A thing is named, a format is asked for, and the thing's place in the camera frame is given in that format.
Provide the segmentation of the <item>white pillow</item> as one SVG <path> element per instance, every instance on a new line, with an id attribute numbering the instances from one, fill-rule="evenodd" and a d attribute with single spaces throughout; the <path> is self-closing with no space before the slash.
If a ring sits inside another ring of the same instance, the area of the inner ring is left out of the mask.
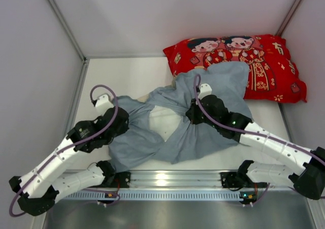
<path id="1" fill-rule="evenodd" d="M 149 129 L 160 135 L 164 142 L 178 142 L 182 119 L 181 115 L 170 108 L 154 106 L 149 113 Z"/>

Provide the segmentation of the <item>green beige patchwork pillowcase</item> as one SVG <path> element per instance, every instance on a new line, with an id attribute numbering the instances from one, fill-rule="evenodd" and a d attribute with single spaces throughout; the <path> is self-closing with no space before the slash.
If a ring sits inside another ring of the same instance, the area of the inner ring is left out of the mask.
<path id="1" fill-rule="evenodd" d="M 124 172 L 150 159 L 175 164 L 236 146 L 235 141 L 222 137 L 209 125 L 191 124 L 185 113 L 194 98 L 194 77 L 200 75 L 201 82 L 211 86 L 212 94 L 220 98 L 229 111 L 250 117 L 251 111 L 243 99 L 248 73 L 249 66 L 243 62 L 217 63 L 206 70 L 194 69 L 179 74 L 173 85 L 153 90 L 145 102 L 127 95 L 119 96 L 119 107 L 129 114 L 129 129 L 109 145 L 112 166 Z M 154 106 L 170 108 L 183 117 L 178 142 L 164 142 L 149 129 L 149 113 Z"/>

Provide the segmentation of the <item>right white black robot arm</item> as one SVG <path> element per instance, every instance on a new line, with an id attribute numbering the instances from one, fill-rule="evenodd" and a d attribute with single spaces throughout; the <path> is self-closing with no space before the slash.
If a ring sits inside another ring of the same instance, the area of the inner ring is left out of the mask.
<path id="1" fill-rule="evenodd" d="M 209 125 L 222 137 L 255 148 L 278 162 L 243 161 L 237 170 L 242 183 L 279 184 L 312 200 L 324 198 L 324 148 L 310 149 L 281 139 L 251 118 L 229 111 L 212 94 L 193 98 L 186 116 L 192 124 Z"/>

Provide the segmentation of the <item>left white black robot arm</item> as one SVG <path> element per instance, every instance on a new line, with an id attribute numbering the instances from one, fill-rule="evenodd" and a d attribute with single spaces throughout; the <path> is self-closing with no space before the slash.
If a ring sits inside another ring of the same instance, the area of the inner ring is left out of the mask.
<path id="1" fill-rule="evenodd" d="M 9 185 L 16 193 L 13 202 L 19 205 L 22 214 L 39 216 L 72 193 L 114 182 L 117 172 L 107 160 L 97 161 L 70 176 L 63 173 L 76 161 L 124 134 L 128 120 L 127 111 L 113 107 L 94 120 L 79 121 L 44 161 L 29 173 L 12 177 Z"/>

